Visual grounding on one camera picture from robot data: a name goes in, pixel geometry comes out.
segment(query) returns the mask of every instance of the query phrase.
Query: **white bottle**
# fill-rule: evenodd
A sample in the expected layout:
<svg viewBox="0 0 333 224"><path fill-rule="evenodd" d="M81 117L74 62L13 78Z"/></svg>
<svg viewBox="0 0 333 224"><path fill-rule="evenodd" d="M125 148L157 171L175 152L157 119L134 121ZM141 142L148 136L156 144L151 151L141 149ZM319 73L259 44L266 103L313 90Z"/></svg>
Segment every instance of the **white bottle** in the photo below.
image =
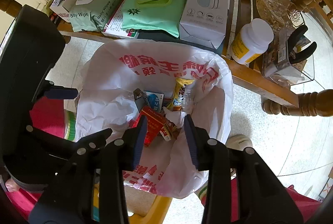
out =
<svg viewBox="0 0 333 224"><path fill-rule="evenodd" d="M237 63L250 63L268 49L273 38L273 30L268 23L254 19L242 27L231 43L231 56Z"/></svg>

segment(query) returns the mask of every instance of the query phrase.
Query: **white paper bag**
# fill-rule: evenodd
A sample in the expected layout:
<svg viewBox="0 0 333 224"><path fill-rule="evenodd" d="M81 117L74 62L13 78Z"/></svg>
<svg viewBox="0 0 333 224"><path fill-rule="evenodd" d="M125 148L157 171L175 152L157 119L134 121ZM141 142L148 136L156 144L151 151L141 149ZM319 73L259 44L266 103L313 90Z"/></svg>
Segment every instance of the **white paper bag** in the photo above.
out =
<svg viewBox="0 0 333 224"><path fill-rule="evenodd" d="M175 77L194 79L195 126L225 143L233 100L231 72L217 54L196 47L152 40L115 40L102 45L88 62L80 94L75 141L111 128L108 142L121 137L139 112L136 88L170 98ZM184 198L199 189L208 172L192 164L185 133L177 140L157 136L144 147L135 171L123 171L124 184L161 196Z"/></svg>

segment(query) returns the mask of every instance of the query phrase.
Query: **green starburst logo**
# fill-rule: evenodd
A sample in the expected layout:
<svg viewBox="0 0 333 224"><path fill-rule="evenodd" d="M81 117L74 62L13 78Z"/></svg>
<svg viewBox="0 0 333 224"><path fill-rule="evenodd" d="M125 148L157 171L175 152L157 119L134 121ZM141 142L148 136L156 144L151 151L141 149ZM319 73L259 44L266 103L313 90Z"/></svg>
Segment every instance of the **green starburst logo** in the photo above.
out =
<svg viewBox="0 0 333 224"><path fill-rule="evenodd" d="M139 9L128 9L127 12L129 15L130 14L135 15L135 14L139 14L140 10Z"/></svg>

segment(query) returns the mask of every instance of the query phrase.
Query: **yellow snack wrapper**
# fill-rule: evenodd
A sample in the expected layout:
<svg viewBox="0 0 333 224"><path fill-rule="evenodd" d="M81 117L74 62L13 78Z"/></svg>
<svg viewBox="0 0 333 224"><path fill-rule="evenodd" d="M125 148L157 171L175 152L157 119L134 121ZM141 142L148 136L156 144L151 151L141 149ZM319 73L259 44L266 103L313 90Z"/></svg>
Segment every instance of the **yellow snack wrapper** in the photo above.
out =
<svg viewBox="0 0 333 224"><path fill-rule="evenodd" d="M176 78L176 86L172 95L172 101L166 107L171 111L181 110L181 104L183 103L185 87L192 84L194 79Z"/></svg>

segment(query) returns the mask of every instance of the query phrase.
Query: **green wipes package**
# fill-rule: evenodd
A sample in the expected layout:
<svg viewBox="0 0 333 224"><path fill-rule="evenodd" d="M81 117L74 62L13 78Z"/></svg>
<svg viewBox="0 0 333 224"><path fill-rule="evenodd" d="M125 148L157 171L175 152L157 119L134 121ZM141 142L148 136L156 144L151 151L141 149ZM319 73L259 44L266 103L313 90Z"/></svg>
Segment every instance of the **green wipes package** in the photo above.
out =
<svg viewBox="0 0 333 224"><path fill-rule="evenodd" d="M164 30L179 36L179 21L186 0L125 0L122 30Z"/></svg>
<svg viewBox="0 0 333 224"><path fill-rule="evenodd" d="M70 11L73 31L102 31L120 1L77 0Z"/></svg>

